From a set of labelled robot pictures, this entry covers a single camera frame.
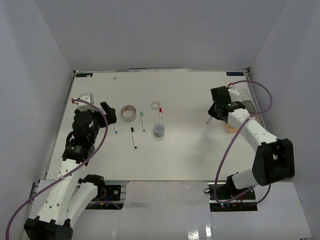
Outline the pink capped white marker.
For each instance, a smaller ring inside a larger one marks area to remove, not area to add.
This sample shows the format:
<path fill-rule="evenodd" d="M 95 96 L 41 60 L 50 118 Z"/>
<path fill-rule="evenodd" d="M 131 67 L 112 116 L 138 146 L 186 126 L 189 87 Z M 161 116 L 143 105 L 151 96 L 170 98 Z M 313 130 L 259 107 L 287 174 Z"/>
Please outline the pink capped white marker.
<path fill-rule="evenodd" d="M 206 124 L 209 124 L 209 123 L 211 122 L 212 118 L 213 118 L 213 117 L 210 116 L 209 119 L 206 121 Z"/>

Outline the black capped white marker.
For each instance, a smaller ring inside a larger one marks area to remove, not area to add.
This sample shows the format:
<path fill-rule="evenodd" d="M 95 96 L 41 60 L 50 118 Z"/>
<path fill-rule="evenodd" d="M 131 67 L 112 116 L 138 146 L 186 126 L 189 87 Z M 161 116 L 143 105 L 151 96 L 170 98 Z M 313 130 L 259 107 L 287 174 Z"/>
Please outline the black capped white marker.
<path fill-rule="evenodd" d="M 136 139 L 135 139 L 135 130 L 133 127 L 131 127 L 130 130 L 131 130 L 133 147 L 134 147 L 134 149 L 137 149 L 138 147 L 137 147 Z"/>

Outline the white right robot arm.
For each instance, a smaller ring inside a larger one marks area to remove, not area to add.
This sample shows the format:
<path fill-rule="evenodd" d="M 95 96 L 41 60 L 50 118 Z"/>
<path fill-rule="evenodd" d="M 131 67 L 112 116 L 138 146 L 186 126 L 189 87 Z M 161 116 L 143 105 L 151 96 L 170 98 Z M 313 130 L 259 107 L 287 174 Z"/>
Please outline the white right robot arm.
<path fill-rule="evenodd" d="M 213 104 L 208 114 L 237 130 L 255 151 L 252 167 L 229 175 L 224 185 L 213 185 L 213 196 L 223 192 L 236 200 L 256 186 L 268 186 L 295 176 L 293 143 L 280 139 L 268 132 L 257 122 L 240 101 L 233 101 L 231 95 L 236 89 L 227 86 L 212 88 Z"/>

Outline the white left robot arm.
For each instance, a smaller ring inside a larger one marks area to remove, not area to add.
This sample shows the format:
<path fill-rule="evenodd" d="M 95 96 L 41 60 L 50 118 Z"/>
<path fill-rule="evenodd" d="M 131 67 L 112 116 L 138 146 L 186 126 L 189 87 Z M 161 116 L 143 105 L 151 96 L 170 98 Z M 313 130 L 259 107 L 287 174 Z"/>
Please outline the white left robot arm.
<path fill-rule="evenodd" d="M 34 218 L 28 218 L 24 231 L 30 240 L 70 240 L 73 227 L 81 213 L 93 200 L 105 196 L 104 177 L 88 174 L 82 177 L 91 158 L 102 147 L 95 142 L 100 129 L 107 130 L 117 122 L 116 110 L 106 102 L 95 107 L 80 98 L 72 100 L 77 105 L 72 131 L 67 135 L 65 149 L 57 179 L 36 193 L 49 190 L 43 206 Z"/>

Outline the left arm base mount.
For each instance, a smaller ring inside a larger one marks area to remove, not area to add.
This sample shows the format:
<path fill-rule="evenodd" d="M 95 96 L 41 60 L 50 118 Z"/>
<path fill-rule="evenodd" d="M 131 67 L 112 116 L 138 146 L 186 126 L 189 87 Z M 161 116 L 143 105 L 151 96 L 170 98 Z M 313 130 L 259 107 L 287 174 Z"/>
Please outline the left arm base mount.
<path fill-rule="evenodd" d="M 104 195 L 94 198 L 86 207 L 87 210 L 121 210 L 124 205 L 121 185 L 106 185 Z"/>

